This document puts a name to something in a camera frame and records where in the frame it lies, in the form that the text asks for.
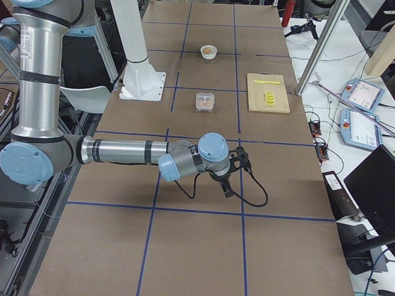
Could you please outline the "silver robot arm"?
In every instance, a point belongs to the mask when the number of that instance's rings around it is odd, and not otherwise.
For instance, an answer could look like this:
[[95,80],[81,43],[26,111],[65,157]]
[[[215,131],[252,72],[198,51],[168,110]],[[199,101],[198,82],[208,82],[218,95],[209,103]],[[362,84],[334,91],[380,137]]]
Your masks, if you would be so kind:
[[231,196],[226,140],[207,133],[186,141],[109,141],[64,134],[58,127],[62,40],[69,32],[96,32],[93,1],[14,1],[20,34],[20,115],[11,142],[1,151],[1,170],[16,183],[34,186],[56,173],[91,162],[156,165],[167,181],[208,172]]

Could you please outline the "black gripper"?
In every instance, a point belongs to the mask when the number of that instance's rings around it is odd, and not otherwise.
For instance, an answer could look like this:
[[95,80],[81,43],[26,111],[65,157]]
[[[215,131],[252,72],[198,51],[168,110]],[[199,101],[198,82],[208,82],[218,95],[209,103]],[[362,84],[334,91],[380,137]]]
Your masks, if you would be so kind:
[[234,169],[230,168],[225,174],[218,175],[217,171],[209,170],[210,177],[219,183],[221,183],[221,187],[223,193],[226,198],[233,196],[233,190],[230,185],[229,177],[234,172]]

